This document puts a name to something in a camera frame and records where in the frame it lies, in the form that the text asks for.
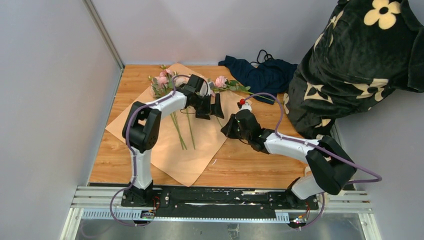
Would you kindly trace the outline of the fake rose stem three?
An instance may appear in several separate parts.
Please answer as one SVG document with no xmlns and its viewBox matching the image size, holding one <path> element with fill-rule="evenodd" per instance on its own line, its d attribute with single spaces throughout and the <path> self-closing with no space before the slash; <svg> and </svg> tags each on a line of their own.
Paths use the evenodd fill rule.
<svg viewBox="0 0 424 240">
<path fill-rule="evenodd" d="M 175 85 L 177 87 L 181 86 L 182 84 L 186 84 L 188 83 L 188 79 L 189 76 L 188 75 L 183 75 L 183 74 L 177 74 L 175 77 Z M 190 133 L 190 138 L 191 138 L 191 143 L 192 143 L 192 147 L 195 150 L 196 149 L 196 144 L 195 144 L 195 138 L 193 135 L 193 130 L 192 130 L 192 124 L 191 124 L 191 118 L 190 118 L 190 113 L 188 112 L 187 108 L 185 110 L 181 109 L 180 112 L 182 114 L 184 114 L 187 118 L 188 121 L 188 129 L 189 129 L 189 133 Z"/>
</svg>

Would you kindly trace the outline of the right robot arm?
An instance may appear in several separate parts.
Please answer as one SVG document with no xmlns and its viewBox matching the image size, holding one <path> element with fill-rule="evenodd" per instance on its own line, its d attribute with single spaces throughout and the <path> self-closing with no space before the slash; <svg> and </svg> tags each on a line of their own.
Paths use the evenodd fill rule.
<svg viewBox="0 0 424 240">
<path fill-rule="evenodd" d="M 308 165 L 311 174 L 296 178 L 281 199 L 298 209 L 307 198 L 321 193 L 337 195 L 357 172 L 354 162 L 330 136 L 302 139 L 261 127 L 254 114 L 241 109 L 220 130 L 229 139 L 244 140 L 264 154 L 287 156 Z"/>
</svg>

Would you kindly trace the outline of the fake rose stem one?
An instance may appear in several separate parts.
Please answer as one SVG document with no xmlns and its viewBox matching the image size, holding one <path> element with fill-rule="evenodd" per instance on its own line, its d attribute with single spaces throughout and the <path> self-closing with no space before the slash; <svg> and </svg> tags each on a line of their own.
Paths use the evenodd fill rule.
<svg viewBox="0 0 424 240">
<path fill-rule="evenodd" d="M 214 96 L 215 94 L 223 91 L 233 91 L 233 92 L 242 92 L 245 94 L 253 95 L 250 92 L 249 86 L 244 86 L 240 82 L 235 79 L 228 79 L 225 76 L 218 76 L 215 80 L 211 80 L 208 78 L 206 80 L 210 87 L 211 94 Z"/>
</svg>

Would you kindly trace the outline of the black floral plush blanket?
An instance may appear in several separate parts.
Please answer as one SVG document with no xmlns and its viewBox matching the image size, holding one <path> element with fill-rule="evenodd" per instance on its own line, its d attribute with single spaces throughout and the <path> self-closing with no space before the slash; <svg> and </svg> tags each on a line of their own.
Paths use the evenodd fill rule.
<svg viewBox="0 0 424 240">
<path fill-rule="evenodd" d="M 284 110 L 305 139 L 395 90 L 424 91 L 424 26 L 407 0 L 340 0 L 293 74 Z"/>
</svg>

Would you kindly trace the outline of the aluminium frame post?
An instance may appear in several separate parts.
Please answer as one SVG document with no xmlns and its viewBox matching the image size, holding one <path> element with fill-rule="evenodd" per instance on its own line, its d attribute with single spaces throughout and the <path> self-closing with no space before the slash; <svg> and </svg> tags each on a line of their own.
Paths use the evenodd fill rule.
<svg viewBox="0 0 424 240">
<path fill-rule="evenodd" d="M 102 18 L 97 11 L 97 8 L 92 0 L 82 0 L 83 4 L 85 5 L 88 14 L 90 15 L 93 23 L 95 24 L 97 30 L 99 31 L 99 34 L 101 35 L 103 41 L 105 42 L 109 52 L 112 55 L 112 58 L 114 59 L 116 65 L 119 67 L 120 71 L 123 72 L 125 69 L 125 64 L 120 57 L 120 54 L 115 46 L 115 44 L 112 41 L 111 36 L 108 33 L 108 30 L 106 26 L 104 25 Z"/>
</svg>

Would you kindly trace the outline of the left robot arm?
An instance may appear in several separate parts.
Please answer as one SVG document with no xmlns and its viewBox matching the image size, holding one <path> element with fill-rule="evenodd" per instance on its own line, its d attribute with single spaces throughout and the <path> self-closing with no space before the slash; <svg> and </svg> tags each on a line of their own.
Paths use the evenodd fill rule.
<svg viewBox="0 0 424 240">
<path fill-rule="evenodd" d="M 168 82 L 171 84 L 169 93 L 148 103 L 136 101 L 132 104 L 122 129 L 122 137 L 132 158 L 132 176 L 129 185 L 122 190 L 122 197 L 137 206 L 146 207 L 155 200 L 151 154 L 159 138 L 161 120 L 188 107 L 194 108 L 198 119 L 225 117 L 220 94 L 212 95 L 212 88 L 204 78 L 192 74 L 188 82 L 180 86 L 176 86 L 175 78 Z"/>
</svg>

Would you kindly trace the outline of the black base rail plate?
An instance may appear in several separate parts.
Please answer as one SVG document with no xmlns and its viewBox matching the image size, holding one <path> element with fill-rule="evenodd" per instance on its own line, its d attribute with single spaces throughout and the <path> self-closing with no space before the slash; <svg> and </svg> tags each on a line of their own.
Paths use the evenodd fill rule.
<svg viewBox="0 0 424 240">
<path fill-rule="evenodd" d="M 317 198 L 297 199 L 283 189 L 154 185 L 124 190 L 120 207 L 146 208 L 156 217 L 218 220 L 276 219 L 278 211 L 319 208 Z"/>
</svg>

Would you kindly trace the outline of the navy blue cloth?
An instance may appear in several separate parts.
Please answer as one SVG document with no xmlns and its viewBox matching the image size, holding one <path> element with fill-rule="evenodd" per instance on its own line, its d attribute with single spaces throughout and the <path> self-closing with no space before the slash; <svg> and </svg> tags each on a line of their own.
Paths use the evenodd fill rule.
<svg viewBox="0 0 424 240">
<path fill-rule="evenodd" d="M 288 91 L 298 68 L 297 64 L 274 58 L 253 66 L 245 59 L 229 55 L 219 61 L 218 65 L 226 67 L 234 79 L 244 87 L 250 87 L 251 93 L 268 93 L 275 97 Z"/>
</svg>

